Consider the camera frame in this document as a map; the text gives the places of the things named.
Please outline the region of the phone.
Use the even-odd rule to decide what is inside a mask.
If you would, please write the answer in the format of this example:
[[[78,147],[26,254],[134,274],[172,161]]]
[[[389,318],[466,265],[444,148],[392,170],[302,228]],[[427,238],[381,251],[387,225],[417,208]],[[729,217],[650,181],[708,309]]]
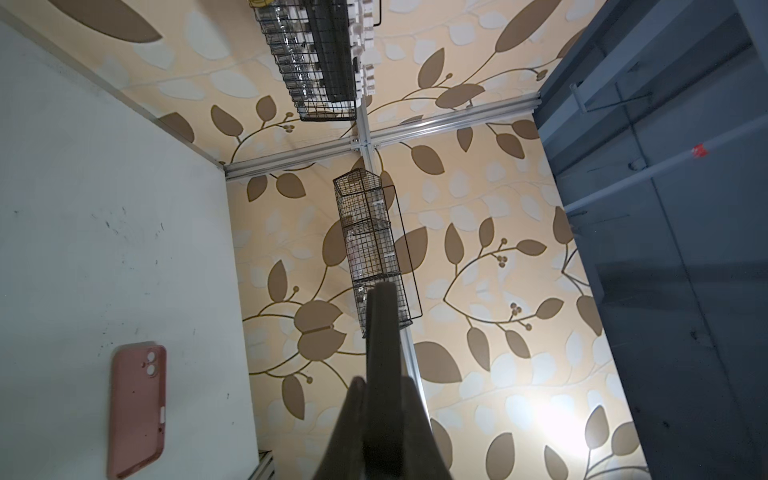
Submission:
[[[396,286],[377,284],[367,293],[363,454],[367,479],[402,473],[403,413]]]

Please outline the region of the pink phone case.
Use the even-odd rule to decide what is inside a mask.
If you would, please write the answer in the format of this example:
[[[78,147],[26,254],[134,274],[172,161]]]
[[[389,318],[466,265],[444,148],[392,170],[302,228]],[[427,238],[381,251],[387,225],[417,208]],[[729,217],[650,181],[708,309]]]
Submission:
[[[116,349],[110,369],[109,479],[126,479],[161,457],[166,380],[164,346],[142,342]]]

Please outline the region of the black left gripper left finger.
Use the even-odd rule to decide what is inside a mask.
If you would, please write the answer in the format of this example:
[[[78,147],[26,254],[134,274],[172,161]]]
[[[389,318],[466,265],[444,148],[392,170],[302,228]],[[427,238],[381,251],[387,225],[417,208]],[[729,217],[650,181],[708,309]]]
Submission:
[[[363,427],[366,382],[354,377],[314,479],[363,478]]]

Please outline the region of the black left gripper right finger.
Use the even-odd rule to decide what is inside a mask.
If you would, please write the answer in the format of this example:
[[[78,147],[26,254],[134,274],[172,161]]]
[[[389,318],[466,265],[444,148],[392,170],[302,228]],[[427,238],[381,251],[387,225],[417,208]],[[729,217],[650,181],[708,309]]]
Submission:
[[[401,394],[404,422],[403,478],[451,479],[412,378],[401,378]]]

